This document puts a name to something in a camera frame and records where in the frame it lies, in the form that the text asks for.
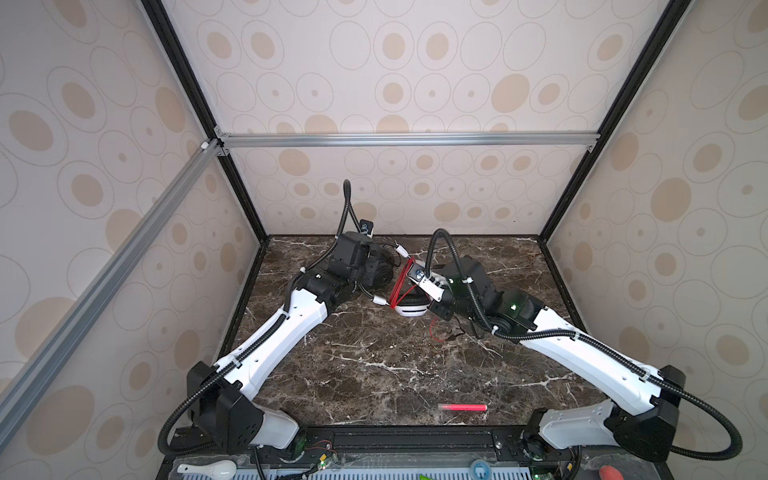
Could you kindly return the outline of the white red headphones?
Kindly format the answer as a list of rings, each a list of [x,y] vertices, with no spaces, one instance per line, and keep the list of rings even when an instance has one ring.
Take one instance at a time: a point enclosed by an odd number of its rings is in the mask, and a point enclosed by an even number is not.
[[[386,297],[369,294],[370,300],[375,305],[390,308],[401,317],[417,318],[426,315],[431,300],[407,276],[413,264],[418,263],[423,266],[423,263],[416,260],[403,245],[397,242],[383,245],[399,255],[400,266],[397,267],[399,273],[394,278],[392,289]]]

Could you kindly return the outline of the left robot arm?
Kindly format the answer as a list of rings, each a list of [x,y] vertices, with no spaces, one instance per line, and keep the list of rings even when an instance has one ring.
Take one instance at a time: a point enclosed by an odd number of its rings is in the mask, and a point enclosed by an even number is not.
[[[238,454],[251,446],[289,448],[300,431],[283,411],[254,399],[294,346],[356,293],[387,284],[393,267],[372,240],[373,225],[356,217],[351,182],[332,245],[288,282],[283,304],[244,343],[215,364],[198,363],[187,378],[186,399],[170,414],[157,445],[167,457],[218,447]]]

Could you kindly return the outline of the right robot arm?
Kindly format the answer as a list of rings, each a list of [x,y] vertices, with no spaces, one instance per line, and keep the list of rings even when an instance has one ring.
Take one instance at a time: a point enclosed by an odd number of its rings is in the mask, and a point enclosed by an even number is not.
[[[621,354],[525,291],[497,291],[479,262],[460,256],[446,230],[432,234],[417,280],[436,315],[463,316],[496,338],[556,360],[606,395],[605,401],[591,407],[537,411],[529,421],[527,440],[559,450],[616,446],[652,463],[662,463],[671,454],[726,461],[742,452],[738,428],[715,407],[685,391],[680,370],[671,365],[657,369]],[[682,402],[718,423],[729,437],[728,446],[697,451],[675,445]]]

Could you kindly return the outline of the black blue headphones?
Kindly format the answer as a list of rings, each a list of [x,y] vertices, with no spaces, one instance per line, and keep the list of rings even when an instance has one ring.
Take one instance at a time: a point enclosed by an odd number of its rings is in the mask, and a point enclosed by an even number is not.
[[[366,289],[387,286],[393,279],[395,268],[399,266],[399,255],[396,252],[388,246],[373,244],[365,263],[362,286]]]

